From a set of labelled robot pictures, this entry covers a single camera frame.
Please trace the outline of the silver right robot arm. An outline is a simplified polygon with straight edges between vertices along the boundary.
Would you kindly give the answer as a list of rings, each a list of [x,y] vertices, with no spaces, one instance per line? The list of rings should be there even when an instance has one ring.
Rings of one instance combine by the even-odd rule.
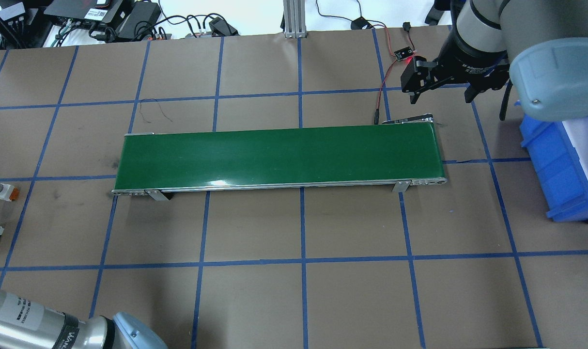
[[[588,0],[438,0],[451,31],[438,57],[419,55],[401,75],[411,104],[426,91],[468,84],[466,102],[489,89],[517,91],[540,121],[588,116]]]

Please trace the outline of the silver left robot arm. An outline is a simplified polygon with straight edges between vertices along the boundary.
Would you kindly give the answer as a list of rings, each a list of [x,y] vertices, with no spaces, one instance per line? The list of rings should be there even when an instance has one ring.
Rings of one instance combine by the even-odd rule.
[[[126,312],[83,321],[0,289],[0,349],[166,349]]]

